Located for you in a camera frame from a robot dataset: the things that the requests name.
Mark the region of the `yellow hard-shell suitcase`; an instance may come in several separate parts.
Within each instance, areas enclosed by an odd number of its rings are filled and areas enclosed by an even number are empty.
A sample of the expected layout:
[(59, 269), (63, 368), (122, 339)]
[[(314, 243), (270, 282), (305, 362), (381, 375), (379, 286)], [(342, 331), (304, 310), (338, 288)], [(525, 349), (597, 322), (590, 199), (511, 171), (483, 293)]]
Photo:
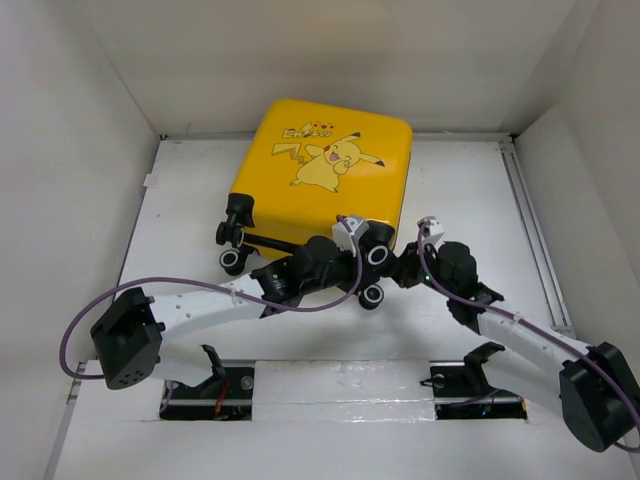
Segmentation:
[[(216, 231), (219, 263), (240, 275), (257, 253), (270, 263), (291, 256), (315, 236), (333, 241), (338, 216), (357, 215), (369, 229), (358, 247), (385, 245), (390, 277), (413, 132), (401, 119), (300, 100), (281, 99), (266, 113), (228, 195)], [(379, 306), (379, 280), (357, 296)]]

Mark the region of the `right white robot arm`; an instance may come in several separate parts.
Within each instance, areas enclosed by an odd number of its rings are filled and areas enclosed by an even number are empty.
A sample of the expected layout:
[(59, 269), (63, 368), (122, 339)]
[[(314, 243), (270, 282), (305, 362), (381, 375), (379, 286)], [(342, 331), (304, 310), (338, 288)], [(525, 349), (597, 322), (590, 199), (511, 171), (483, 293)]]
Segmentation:
[(476, 259), (459, 242), (409, 243), (392, 277), (403, 288), (423, 284), (442, 294), (452, 317), (486, 338), (465, 358), (468, 390), (508, 390), (556, 414), (592, 451), (633, 452), (621, 441), (639, 427), (639, 384), (619, 348), (589, 345), (508, 311), (503, 295), (479, 280)]

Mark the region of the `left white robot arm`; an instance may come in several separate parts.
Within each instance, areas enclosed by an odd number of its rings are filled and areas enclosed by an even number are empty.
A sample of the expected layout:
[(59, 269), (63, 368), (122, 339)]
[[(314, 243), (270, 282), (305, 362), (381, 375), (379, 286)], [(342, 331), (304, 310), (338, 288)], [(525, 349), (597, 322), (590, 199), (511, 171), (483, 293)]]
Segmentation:
[(215, 349), (179, 348), (179, 339), (234, 322), (299, 309), (301, 300), (333, 287), (377, 303), (368, 294), (375, 270), (390, 257), (384, 245), (340, 249), (315, 236), (291, 256), (223, 285), (151, 297), (140, 287), (125, 290), (90, 330), (106, 386), (133, 387), (153, 377), (178, 382), (201, 396), (222, 387), (223, 367)]

